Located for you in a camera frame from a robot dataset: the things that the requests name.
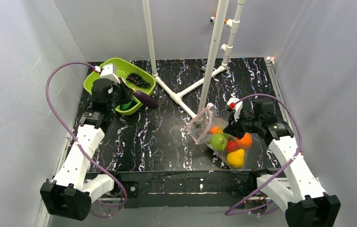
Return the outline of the fake dark grapes bunch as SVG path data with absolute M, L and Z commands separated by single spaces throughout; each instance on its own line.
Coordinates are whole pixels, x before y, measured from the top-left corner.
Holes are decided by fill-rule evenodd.
M 142 76 L 140 76 L 138 73 L 127 73 L 127 78 L 126 80 L 132 84 L 134 84 L 137 87 L 141 88 L 150 88 L 150 83 L 147 82 Z

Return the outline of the fake purple eggplant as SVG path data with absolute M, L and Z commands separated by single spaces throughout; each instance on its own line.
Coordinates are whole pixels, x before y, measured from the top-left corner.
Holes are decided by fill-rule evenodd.
M 156 100 L 140 90 L 134 90 L 133 96 L 136 97 L 144 106 L 150 109 L 158 108 Z

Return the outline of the clear zip top bag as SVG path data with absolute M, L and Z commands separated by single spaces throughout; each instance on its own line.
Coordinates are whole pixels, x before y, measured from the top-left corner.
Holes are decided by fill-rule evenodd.
M 224 133 L 228 122 L 217 117 L 217 109 L 209 103 L 188 124 L 187 130 L 195 144 L 206 145 L 233 173 L 245 170 L 249 150 L 253 144 L 251 134 L 241 139 Z

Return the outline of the fake bok choy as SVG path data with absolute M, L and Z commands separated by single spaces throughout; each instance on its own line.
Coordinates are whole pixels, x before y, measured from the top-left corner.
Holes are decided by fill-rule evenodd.
M 120 110 L 121 111 L 128 111 L 128 110 L 132 109 L 136 104 L 137 104 L 137 102 L 135 100 L 131 100 L 126 104 L 120 105 Z

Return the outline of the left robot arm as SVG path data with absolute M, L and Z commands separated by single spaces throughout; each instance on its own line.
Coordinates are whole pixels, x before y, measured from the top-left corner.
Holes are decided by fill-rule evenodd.
M 70 152 L 54 178 L 41 186 L 40 195 L 49 214 L 84 220 L 92 204 L 115 186 L 123 194 L 116 207 L 124 207 L 128 198 L 125 187 L 116 176 L 99 166 L 93 155 L 109 129 L 115 108 L 128 103 L 135 93 L 121 78 L 116 82 L 106 78 L 94 81 L 92 99 L 78 122 L 77 132 L 66 128 L 73 139 Z

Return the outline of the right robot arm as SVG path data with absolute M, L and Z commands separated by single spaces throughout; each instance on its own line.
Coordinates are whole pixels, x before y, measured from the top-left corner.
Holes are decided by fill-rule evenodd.
M 289 187 L 268 169 L 252 170 L 243 184 L 246 198 L 264 193 L 281 209 L 290 227 L 332 227 L 341 207 L 337 195 L 329 195 L 312 174 L 298 151 L 294 133 L 279 119 L 270 99 L 254 99 L 253 111 L 245 112 L 242 103 L 232 98 L 227 105 L 232 112 L 224 132 L 241 138 L 254 133 L 265 141 L 282 166 Z

